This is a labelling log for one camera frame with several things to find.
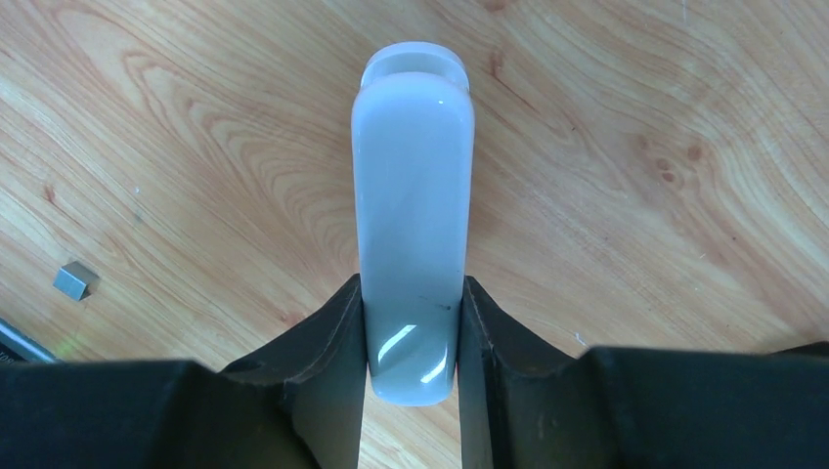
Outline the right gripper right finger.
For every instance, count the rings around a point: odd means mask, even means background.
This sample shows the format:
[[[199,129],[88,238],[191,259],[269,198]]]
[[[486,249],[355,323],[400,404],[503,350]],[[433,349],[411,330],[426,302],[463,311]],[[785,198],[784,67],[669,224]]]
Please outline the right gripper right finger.
[[[824,468],[828,346],[772,354],[593,347],[573,358],[465,280],[466,468]]]

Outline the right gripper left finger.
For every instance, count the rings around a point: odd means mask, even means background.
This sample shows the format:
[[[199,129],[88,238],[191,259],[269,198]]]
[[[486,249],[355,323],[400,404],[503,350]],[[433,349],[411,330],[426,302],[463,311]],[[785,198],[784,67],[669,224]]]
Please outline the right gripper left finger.
[[[353,468],[367,353],[360,280],[215,371],[190,360],[5,364],[5,468]]]

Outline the white stapler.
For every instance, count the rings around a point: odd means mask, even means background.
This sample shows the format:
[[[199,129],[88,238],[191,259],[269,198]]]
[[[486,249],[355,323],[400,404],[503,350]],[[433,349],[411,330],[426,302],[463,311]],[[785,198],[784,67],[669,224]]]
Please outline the white stapler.
[[[460,57],[402,42],[368,61],[351,112],[371,386],[436,405],[454,387],[475,112]]]

